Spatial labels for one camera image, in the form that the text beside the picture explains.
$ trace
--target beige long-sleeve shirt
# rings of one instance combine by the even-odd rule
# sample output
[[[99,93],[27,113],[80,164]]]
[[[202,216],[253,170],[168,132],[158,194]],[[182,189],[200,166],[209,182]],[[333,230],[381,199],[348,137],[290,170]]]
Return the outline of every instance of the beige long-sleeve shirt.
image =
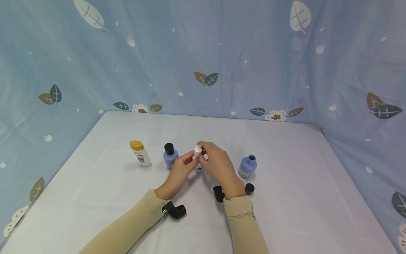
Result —
[[[140,202],[98,233],[79,254],[125,254],[144,232],[163,217],[168,201],[149,190]],[[269,254],[249,197],[224,199],[234,254]]]

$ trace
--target person's left hand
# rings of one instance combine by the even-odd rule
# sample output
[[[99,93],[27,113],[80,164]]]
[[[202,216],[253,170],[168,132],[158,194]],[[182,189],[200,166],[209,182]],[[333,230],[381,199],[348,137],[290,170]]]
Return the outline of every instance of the person's left hand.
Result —
[[[193,155],[194,151],[190,151],[176,158],[167,180],[155,190],[158,198],[169,200],[180,190],[190,172],[199,164],[198,158],[192,159]]]

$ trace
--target white bottle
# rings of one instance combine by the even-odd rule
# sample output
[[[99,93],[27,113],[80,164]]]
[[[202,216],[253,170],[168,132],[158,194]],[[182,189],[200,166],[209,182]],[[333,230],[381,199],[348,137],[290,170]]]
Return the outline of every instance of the white bottle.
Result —
[[[200,146],[197,146],[194,148],[194,157],[198,158],[199,154],[202,153],[202,148]],[[199,163],[199,165],[197,165],[194,169],[195,171],[200,171],[202,170],[203,166]]]
[[[140,141],[136,141],[136,140],[131,141],[130,147],[142,166],[148,167],[149,165],[152,164],[152,162],[149,159],[149,156],[147,154],[147,150],[145,149],[144,145]]]

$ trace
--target blue curtain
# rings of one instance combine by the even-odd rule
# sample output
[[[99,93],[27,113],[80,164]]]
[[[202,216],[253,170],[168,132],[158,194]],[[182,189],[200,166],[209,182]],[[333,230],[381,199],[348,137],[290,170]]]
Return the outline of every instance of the blue curtain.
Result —
[[[405,9],[403,0],[2,1],[4,237],[101,114],[120,110],[317,124],[401,253]]]

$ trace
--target blue bottle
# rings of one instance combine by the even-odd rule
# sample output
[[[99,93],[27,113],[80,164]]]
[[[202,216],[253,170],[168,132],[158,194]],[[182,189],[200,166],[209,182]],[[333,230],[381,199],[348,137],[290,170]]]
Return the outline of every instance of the blue bottle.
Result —
[[[179,154],[176,149],[173,148],[172,143],[167,143],[165,146],[165,152],[164,152],[164,161],[166,164],[166,168],[171,170],[172,165],[175,162],[175,159],[179,157]]]
[[[255,156],[250,155],[242,159],[240,167],[238,168],[238,173],[242,178],[250,178],[257,168],[257,161]]]

